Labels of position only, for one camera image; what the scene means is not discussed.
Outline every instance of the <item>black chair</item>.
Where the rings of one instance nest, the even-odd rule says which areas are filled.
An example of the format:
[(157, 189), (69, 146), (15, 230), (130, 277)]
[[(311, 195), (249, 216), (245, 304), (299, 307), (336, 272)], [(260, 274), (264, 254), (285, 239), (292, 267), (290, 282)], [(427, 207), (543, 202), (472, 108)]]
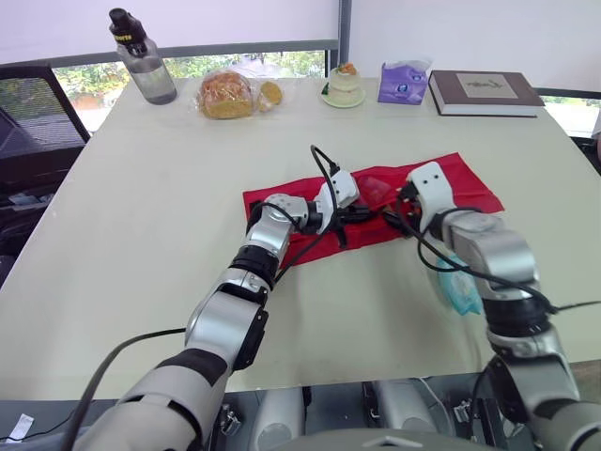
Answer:
[(0, 68), (0, 256), (21, 252), (89, 138), (49, 66)]

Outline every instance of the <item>small cake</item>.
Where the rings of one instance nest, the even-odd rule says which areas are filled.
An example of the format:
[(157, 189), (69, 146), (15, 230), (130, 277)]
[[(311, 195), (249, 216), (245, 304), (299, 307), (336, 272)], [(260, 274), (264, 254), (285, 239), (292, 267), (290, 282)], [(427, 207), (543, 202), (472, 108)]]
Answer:
[(333, 103), (351, 105), (362, 96), (361, 76), (352, 63), (340, 65), (330, 73), (328, 97)]

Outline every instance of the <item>white plate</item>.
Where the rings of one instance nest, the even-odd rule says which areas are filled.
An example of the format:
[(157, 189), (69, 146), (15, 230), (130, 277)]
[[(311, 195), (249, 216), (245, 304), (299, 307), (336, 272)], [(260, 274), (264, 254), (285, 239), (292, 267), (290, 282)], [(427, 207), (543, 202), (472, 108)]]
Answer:
[(319, 93), (319, 96), (321, 97), (321, 99), (323, 99), (324, 102), (326, 102), (329, 106), (333, 106), (334, 108), (354, 108), (355, 106), (361, 105), (365, 100), (365, 89), (361, 87), (360, 90), (361, 96), (358, 100), (354, 101), (353, 103), (338, 103), (330, 99), (330, 96), (326, 96), (321, 93)]

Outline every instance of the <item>brown book cover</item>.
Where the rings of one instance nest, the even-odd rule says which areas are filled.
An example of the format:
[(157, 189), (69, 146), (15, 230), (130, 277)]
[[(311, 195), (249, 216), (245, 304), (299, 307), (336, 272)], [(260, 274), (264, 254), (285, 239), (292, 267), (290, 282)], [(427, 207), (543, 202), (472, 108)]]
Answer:
[[(475, 115), (477, 105), (545, 105), (519, 72), (432, 70), (430, 88), (441, 114), (440, 110), (446, 105), (474, 105)], [(437, 94), (442, 97), (443, 105), (439, 105)]]

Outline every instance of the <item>black bottle cap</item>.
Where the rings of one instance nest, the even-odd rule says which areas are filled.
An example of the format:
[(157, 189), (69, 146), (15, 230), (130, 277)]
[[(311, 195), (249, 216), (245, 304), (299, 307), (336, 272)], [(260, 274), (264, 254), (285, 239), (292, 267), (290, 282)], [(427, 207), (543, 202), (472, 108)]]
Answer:
[(111, 26), (109, 30), (119, 44), (128, 45), (143, 42), (146, 32), (140, 21), (122, 8), (113, 8), (109, 12)]

